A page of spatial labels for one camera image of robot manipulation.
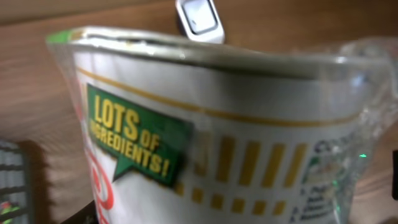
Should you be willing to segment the instant noodle cup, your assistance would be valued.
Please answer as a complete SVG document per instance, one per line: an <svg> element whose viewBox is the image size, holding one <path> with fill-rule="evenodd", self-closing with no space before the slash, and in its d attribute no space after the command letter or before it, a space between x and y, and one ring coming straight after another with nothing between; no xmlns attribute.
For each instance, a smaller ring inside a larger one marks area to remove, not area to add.
<svg viewBox="0 0 398 224"><path fill-rule="evenodd" d="M348 223L397 121L396 39L270 54L86 26L46 43L100 223Z"/></svg>

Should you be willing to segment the white barcode scanner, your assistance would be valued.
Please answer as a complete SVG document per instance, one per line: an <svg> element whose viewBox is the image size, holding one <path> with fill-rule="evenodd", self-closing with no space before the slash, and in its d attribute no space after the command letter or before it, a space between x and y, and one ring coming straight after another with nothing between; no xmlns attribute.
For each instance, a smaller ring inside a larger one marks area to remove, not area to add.
<svg viewBox="0 0 398 224"><path fill-rule="evenodd" d="M225 32L214 0L176 0L178 21L190 40L223 44Z"/></svg>

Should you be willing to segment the grey plastic shopping basket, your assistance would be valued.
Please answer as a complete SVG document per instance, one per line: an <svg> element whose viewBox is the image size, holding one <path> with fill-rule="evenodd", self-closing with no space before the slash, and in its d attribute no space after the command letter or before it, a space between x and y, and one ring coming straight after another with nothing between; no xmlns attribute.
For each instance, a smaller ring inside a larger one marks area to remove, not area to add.
<svg viewBox="0 0 398 224"><path fill-rule="evenodd" d="M1 223L33 224L28 163L12 142L1 141Z"/></svg>

